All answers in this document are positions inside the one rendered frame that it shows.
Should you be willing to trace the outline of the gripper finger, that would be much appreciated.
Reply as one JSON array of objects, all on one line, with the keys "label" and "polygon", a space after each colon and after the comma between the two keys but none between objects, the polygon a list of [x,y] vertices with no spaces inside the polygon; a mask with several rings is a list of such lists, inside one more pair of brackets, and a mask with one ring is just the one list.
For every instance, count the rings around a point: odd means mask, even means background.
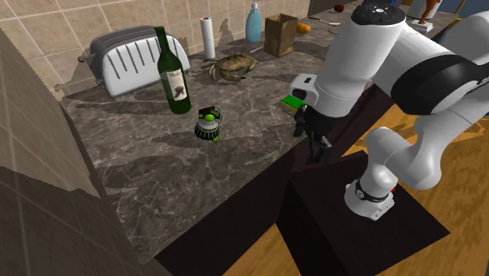
[{"label": "gripper finger", "polygon": [[306,107],[299,107],[294,115],[295,119],[295,131],[293,136],[300,137],[305,129],[305,115]]},{"label": "gripper finger", "polygon": [[320,134],[310,137],[311,158],[315,162],[324,162],[328,158],[328,149],[331,147],[328,139]]}]

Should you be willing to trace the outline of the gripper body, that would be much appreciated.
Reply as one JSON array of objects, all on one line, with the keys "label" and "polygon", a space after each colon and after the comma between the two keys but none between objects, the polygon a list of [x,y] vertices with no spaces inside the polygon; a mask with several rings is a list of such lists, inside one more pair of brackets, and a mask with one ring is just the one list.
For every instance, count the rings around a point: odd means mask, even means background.
[{"label": "gripper body", "polygon": [[337,118],[324,115],[308,105],[304,111],[304,121],[310,142],[325,147],[331,146],[327,135],[335,128],[338,122]]}]

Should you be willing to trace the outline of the green and yellow sponge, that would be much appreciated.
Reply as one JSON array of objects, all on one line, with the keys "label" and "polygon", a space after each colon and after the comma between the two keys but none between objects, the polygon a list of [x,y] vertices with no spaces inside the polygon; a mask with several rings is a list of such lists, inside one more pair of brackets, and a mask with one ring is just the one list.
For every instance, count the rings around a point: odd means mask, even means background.
[{"label": "green and yellow sponge", "polygon": [[302,105],[306,105],[306,103],[297,97],[288,94],[281,103],[286,107],[296,112]]}]

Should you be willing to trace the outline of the dark robot stand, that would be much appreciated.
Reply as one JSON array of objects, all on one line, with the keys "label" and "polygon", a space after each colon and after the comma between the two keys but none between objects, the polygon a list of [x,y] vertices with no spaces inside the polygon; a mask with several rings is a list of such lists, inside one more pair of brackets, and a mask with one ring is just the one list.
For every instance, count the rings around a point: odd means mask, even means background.
[{"label": "dark robot stand", "polygon": [[378,220],[352,212],[345,186],[367,162],[359,151],[289,176],[277,227],[301,276],[376,276],[449,234],[401,186]]}]

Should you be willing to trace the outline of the brown crab figure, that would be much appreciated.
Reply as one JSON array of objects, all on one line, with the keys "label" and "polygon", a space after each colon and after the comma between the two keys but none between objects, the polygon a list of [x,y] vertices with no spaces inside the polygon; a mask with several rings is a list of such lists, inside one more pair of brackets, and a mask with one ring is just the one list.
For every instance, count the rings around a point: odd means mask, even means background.
[{"label": "brown crab figure", "polygon": [[216,80],[216,73],[219,73],[222,79],[228,82],[240,82],[246,79],[246,74],[252,71],[258,64],[258,61],[247,53],[235,53],[221,59],[205,59],[202,69],[209,68],[208,75]]}]

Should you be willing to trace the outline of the black and green round gadget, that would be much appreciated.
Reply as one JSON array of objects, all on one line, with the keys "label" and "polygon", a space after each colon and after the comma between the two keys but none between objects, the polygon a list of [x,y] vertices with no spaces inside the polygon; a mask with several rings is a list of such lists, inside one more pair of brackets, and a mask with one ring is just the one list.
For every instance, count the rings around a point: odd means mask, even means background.
[{"label": "black and green round gadget", "polygon": [[197,138],[217,143],[222,125],[222,113],[217,107],[205,107],[198,111],[194,134]]}]

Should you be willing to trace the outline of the brown paper bag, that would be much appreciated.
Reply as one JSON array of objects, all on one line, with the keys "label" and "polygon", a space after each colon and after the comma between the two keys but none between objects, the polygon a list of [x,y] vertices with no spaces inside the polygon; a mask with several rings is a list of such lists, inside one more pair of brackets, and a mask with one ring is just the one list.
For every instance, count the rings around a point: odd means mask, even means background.
[{"label": "brown paper bag", "polygon": [[265,20],[264,52],[282,57],[293,51],[298,18],[279,13]]}]

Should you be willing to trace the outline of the silver knife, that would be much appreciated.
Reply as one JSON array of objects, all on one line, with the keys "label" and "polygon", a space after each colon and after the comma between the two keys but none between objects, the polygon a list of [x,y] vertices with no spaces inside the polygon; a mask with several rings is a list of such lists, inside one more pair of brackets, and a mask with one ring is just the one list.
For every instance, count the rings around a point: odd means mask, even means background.
[{"label": "silver knife", "polygon": [[323,24],[327,24],[328,26],[332,26],[332,27],[337,27],[337,26],[339,26],[339,25],[342,24],[342,23],[330,22],[330,21],[322,20],[320,18],[316,18],[316,17],[313,17],[313,16],[308,16],[308,19],[315,20],[315,21],[321,22]]}]

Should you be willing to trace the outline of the blue soap dispenser bottle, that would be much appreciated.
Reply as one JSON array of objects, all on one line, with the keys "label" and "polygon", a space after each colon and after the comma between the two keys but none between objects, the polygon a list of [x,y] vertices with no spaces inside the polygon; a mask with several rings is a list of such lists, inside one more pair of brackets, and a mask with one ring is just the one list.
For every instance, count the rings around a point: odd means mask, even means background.
[{"label": "blue soap dispenser bottle", "polygon": [[262,17],[259,12],[257,0],[253,0],[251,10],[248,14],[245,25],[245,38],[247,42],[257,42],[262,34]]}]

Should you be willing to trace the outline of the white paper towel roll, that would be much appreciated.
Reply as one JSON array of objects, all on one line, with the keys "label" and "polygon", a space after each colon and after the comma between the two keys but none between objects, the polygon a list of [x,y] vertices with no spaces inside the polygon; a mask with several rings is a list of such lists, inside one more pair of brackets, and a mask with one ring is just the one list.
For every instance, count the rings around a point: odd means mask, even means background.
[{"label": "white paper towel roll", "polygon": [[212,18],[209,16],[202,17],[200,22],[205,56],[207,59],[213,59],[216,57],[216,54],[212,29]]}]

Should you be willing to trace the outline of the green wine bottle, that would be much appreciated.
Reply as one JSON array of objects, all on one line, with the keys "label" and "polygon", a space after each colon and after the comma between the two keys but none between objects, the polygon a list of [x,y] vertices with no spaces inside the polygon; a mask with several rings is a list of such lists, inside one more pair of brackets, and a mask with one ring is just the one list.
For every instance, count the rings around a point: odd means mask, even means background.
[{"label": "green wine bottle", "polygon": [[185,114],[191,109],[191,103],[182,64],[169,47],[165,29],[162,26],[154,29],[160,47],[158,73],[170,110],[174,114]]}]

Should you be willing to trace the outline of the orange figure on white base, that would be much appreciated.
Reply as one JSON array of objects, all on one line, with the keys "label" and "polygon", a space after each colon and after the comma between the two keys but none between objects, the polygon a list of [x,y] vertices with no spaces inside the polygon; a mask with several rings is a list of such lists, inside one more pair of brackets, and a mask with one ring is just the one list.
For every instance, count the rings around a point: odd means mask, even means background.
[{"label": "orange figure on white base", "polygon": [[436,13],[442,0],[412,0],[407,12],[407,24],[416,31],[424,34],[433,29],[433,24],[428,22]]}]

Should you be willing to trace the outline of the silver four-slot toaster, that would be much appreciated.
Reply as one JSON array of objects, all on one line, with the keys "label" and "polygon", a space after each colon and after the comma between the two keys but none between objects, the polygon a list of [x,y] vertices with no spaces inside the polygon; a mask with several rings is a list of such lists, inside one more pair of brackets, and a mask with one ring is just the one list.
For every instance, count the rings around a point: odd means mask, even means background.
[{"label": "silver four-slot toaster", "polygon": [[97,85],[112,97],[159,83],[160,47],[154,27],[142,25],[112,31],[93,39],[87,56],[80,56]]}]

